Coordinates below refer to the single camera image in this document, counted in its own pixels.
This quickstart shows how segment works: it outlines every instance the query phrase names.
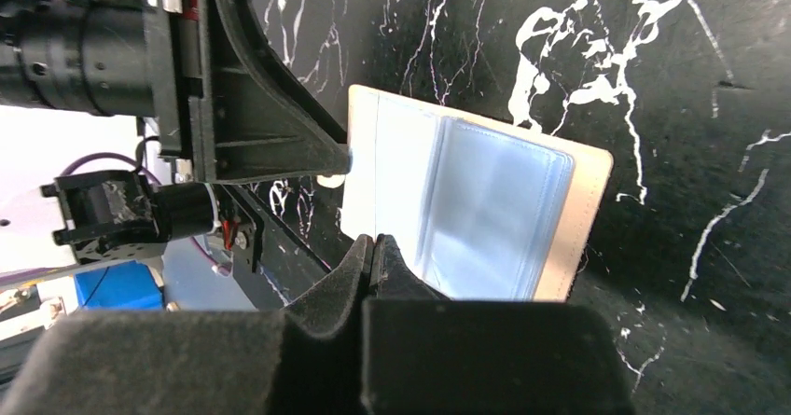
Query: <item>black plastic mount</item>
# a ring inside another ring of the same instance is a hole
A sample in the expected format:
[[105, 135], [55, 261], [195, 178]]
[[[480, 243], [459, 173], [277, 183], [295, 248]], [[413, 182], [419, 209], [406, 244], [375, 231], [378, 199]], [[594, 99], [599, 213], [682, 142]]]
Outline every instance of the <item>black plastic mount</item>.
[[70, 245], [78, 264], [160, 256], [170, 240], [213, 227], [214, 202], [204, 184], [154, 190], [129, 171], [99, 171], [58, 177], [41, 187], [57, 198], [66, 228], [52, 233]]
[[208, 183], [347, 173], [346, 132], [270, 48], [250, 0], [196, 12], [197, 25], [161, 6], [145, 18], [162, 154]]

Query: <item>black cable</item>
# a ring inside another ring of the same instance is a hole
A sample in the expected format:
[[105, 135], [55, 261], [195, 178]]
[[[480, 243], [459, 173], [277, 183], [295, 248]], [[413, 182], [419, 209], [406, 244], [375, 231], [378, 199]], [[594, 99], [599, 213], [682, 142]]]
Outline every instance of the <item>black cable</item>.
[[99, 278], [99, 281], [96, 282], [95, 286], [93, 286], [93, 290], [90, 291], [90, 294], [88, 294], [88, 298], [86, 298], [85, 301], [82, 302], [82, 305], [80, 305], [80, 307], [77, 308], [78, 311], [82, 310], [82, 309], [84, 309], [85, 307], [88, 306], [88, 304], [90, 303], [90, 300], [93, 298], [93, 296], [96, 295], [96, 291], [99, 290], [99, 286], [102, 285], [102, 282], [104, 281], [104, 278], [107, 276], [107, 272], [109, 272], [109, 271], [110, 271], [109, 267], [104, 268], [104, 273], [102, 274], [102, 277]]
[[148, 142], [158, 142], [159, 140], [160, 138], [157, 135], [152, 135], [137, 144], [137, 148], [134, 149], [135, 167], [132, 170], [133, 173], [137, 174], [143, 170], [143, 159], [146, 157], [146, 145]]

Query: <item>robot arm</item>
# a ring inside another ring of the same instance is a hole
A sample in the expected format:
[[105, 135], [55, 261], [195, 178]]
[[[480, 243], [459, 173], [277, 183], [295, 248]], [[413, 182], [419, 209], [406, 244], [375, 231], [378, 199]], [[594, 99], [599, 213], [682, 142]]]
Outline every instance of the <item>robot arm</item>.
[[0, 104], [153, 118], [160, 156], [191, 182], [104, 171], [42, 187], [62, 214], [53, 241], [79, 265], [158, 256], [218, 226], [252, 234], [230, 188], [348, 171], [345, 131], [270, 48], [249, 0], [0, 0], [0, 29]]

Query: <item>black cylindrical lens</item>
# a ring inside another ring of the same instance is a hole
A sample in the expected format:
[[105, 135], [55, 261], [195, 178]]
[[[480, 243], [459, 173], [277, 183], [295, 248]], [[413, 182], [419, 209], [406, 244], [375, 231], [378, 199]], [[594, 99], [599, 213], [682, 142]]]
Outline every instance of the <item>black cylindrical lens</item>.
[[153, 117], [143, 10], [42, 2], [0, 21], [0, 104]]
[[172, 240], [202, 235], [214, 228], [215, 201], [205, 184], [178, 184], [160, 188], [155, 194]]

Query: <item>beige card holder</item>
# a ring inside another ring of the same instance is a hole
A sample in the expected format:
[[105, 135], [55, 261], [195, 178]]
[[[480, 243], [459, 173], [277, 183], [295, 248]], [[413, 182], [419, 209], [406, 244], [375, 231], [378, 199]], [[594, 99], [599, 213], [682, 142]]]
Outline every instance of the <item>beige card holder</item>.
[[[533, 300], [564, 301], [576, 275], [576, 269], [590, 233], [604, 193], [613, 158], [609, 152], [589, 145], [564, 140], [537, 131], [513, 126], [490, 118], [457, 109], [412, 100], [385, 91], [363, 86], [351, 86], [349, 90], [349, 146], [352, 147], [352, 172], [347, 175], [341, 213], [341, 230], [351, 237], [371, 233], [376, 214], [375, 180], [369, 172], [375, 171], [370, 156], [355, 156], [354, 147], [372, 152], [376, 145], [377, 115], [382, 111], [380, 101], [388, 105], [403, 103], [424, 115], [459, 118], [493, 131], [520, 138], [571, 156], [574, 172], [568, 194], [561, 210], [555, 235], [548, 250], [548, 257], [540, 273]], [[401, 245], [405, 257], [414, 248]]]

